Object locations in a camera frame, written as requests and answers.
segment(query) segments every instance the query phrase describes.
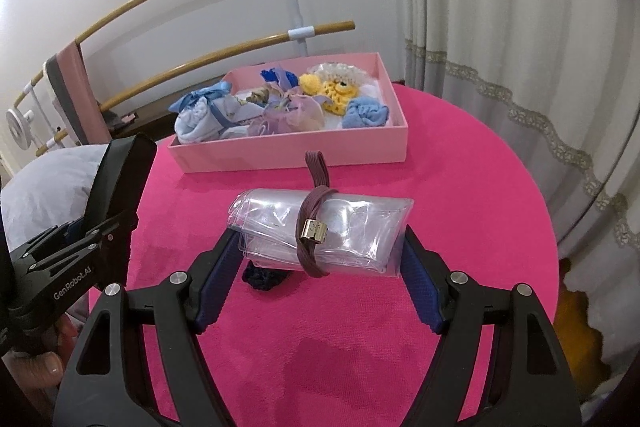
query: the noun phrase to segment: blue gripper pad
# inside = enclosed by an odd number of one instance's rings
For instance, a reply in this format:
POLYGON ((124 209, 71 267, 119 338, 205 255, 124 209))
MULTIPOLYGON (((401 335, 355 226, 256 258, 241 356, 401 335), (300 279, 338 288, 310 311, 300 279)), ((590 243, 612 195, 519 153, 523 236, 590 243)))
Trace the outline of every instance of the blue gripper pad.
POLYGON ((238 248, 239 239, 239 232, 234 232, 231 235, 202 286, 200 309, 193 321, 194 328, 198 333, 202 333, 220 316, 226 296, 242 263, 242 253, 238 248))
POLYGON ((433 333, 441 334, 445 326, 445 319, 440 313, 438 290, 407 240, 404 241, 402 248, 400 273, 404 279, 404 285, 409 290, 411 300, 414 302, 420 322, 427 324, 433 333))

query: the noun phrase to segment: yellow crochet item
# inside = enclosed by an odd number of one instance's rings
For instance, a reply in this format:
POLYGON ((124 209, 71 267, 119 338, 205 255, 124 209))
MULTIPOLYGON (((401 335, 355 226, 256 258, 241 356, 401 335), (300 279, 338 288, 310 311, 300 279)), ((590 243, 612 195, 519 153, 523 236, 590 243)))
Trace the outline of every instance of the yellow crochet item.
POLYGON ((332 112, 338 116, 344 116, 347 105, 352 98, 358 95, 358 86, 346 80, 326 80, 320 81, 316 74, 302 74, 298 79, 302 91, 309 96, 322 94, 331 99, 331 103, 324 102, 322 107, 325 111, 332 112))

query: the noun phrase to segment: pink tablecloth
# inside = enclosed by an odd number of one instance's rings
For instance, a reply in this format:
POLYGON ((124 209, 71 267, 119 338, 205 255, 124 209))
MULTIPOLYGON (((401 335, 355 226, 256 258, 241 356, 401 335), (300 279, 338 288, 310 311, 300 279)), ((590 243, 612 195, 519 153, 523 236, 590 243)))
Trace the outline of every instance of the pink tablecloth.
MULTIPOLYGON (((331 168, 332 186, 414 198, 409 223, 450 269, 501 288, 528 282, 553 317, 556 242, 524 166, 462 110, 416 90, 397 92, 410 128, 406 162, 331 168)), ((182 174, 160 146, 140 204, 129 287, 187 269, 217 241, 229 204, 254 187, 311 188, 311 179, 305 169, 182 174)), ((296 273, 262 293, 239 275, 220 319, 200 337, 239 426, 400 425, 438 340, 418 321, 401 279, 296 273)), ((485 330, 461 417, 476 411, 481 396, 491 339, 485 330)), ((155 336, 146 343, 161 412, 175 418, 155 336)))

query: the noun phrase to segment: pink box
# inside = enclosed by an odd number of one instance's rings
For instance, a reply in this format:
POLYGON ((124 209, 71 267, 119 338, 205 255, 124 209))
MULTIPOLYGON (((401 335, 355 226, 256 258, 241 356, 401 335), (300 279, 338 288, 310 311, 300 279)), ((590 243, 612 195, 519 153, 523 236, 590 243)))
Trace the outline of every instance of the pink box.
POLYGON ((301 57, 268 62, 229 71, 224 80, 233 92, 264 83, 260 72, 280 65, 300 75, 322 62, 343 62, 376 78, 390 124, 384 127, 335 129, 232 138, 180 145, 174 137, 169 151, 184 172, 245 171, 305 167, 305 152, 322 151, 327 165, 359 165, 403 162, 406 158, 408 126, 389 75, 377 53, 301 57))

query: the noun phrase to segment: fingernail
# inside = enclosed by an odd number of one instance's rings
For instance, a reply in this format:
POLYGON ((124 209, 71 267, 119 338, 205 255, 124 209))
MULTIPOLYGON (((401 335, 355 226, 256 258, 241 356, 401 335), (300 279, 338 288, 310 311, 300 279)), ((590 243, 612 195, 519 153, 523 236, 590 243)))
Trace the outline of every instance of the fingernail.
POLYGON ((60 361, 53 353, 44 356, 44 365, 50 375, 57 375, 60 371, 60 361))

